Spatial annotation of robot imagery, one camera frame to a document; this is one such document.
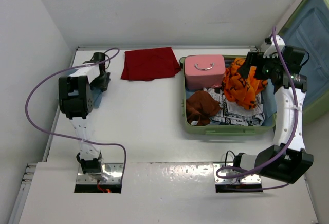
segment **robotic arm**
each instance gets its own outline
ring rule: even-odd
[[[97,180],[106,180],[109,173],[105,170],[99,146],[89,144],[83,140],[92,140],[93,129],[90,122],[90,113],[93,110],[92,90],[107,90],[110,73],[105,70],[105,63],[88,66],[104,61],[104,53],[94,53],[92,60],[84,62],[87,67],[75,73],[59,78],[59,104],[60,110],[73,125],[79,142],[80,152],[77,161],[84,174],[89,174]]]
[[[255,78],[260,80],[271,79],[275,87],[275,99],[277,103],[277,121],[276,132],[273,145],[258,155],[247,155],[239,153],[233,166],[241,168],[240,172],[251,170],[271,158],[273,158],[288,142],[288,138],[294,126],[294,112],[298,109],[298,124],[294,138],[288,149],[273,163],[263,167],[256,174],[283,181],[289,184],[295,183],[313,164],[313,155],[305,152],[305,145],[302,137],[302,105],[307,91],[307,77],[299,75],[302,67],[301,61],[305,55],[305,50],[297,47],[285,46],[284,41],[276,36],[279,49],[283,52],[283,58],[296,89],[297,101],[299,107],[294,105],[294,96],[289,78],[285,73],[283,66],[278,58],[273,38],[266,38],[266,51],[250,52],[244,64],[238,69],[242,78],[247,78],[251,66],[256,67]],[[226,175],[240,173],[238,170],[232,170]]]

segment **suitcase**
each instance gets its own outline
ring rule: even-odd
[[[228,67],[235,58],[245,58],[245,55],[224,55],[225,65]],[[180,65],[185,72],[185,58],[181,58]],[[184,89],[186,89],[186,78],[183,78],[183,85]],[[269,113],[274,110],[274,107],[269,105],[274,105],[269,100],[273,98],[272,90],[264,90],[262,92],[262,99],[264,103],[264,113],[265,113],[265,120],[262,126],[237,126],[237,125],[206,125],[206,126],[193,126],[187,122],[186,116],[186,98],[190,97],[194,92],[190,92],[186,89],[184,94],[184,99],[182,101],[182,115],[184,117],[184,126],[185,130],[188,133],[195,133],[195,134],[206,134],[206,135],[222,135],[222,136],[243,136],[243,135],[257,135],[263,134],[268,130],[272,129],[276,124],[276,116],[274,113]]]
[[[307,76],[308,88],[303,105],[303,124],[308,124],[329,111],[329,0],[303,0],[283,28],[278,32],[285,45],[304,48],[309,61],[300,74]],[[225,55],[226,65],[234,57]],[[276,122],[276,103],[273,85],[262,92],[265,121],[262,126],[207,125],[192,126],[186,119],[186,97],[183,100],[185,129],[189,133],[207,135],[255,135],[272,129]]]
[[[329,111],[329,0],[303,0],[278,35],[309,53],[300,74],[308,85],[303,124],[311,123]]]

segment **metal bracket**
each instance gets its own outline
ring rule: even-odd
[[[107,181],[100,181],[99,184],[121,184],[123,163],[105,163],[104,166],[105,170],[108,172],[109,178]],[[81,167],[79,167],[76,184],[97,184],[97,180],[92,176],[83,174]]]
[[[26,168],[25,168],[25,172],[24,172],[24,176],[22,179],[22,184],[31,184],[33,176],[34,176],[34,172],[36,169],[36,163],[29,163],[27,164]]]
[[[213,163],[214,168],[214,179],[216,185],[241,185],[241,184],[261,184],[261,177],[257,174],[247,175],[246,177],[236,178],[236,179],[221,179],[216,175],[216,171],[221,167],[224,167],[223,162]],[[233,163],[226,163],[226,166],[233,166]],[[218,174],[220,176],[226,176],[229,170],[222,170]]]

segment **red towel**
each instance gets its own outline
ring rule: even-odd
[[[124,80],[151,81],[171,78],[181,70],[171,48],[142,49],[125,53]]]

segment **pink box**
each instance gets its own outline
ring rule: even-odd
[[[220,88],[225,76],[222,55],[192,55],[185,58],[185,76],[188,89]]]

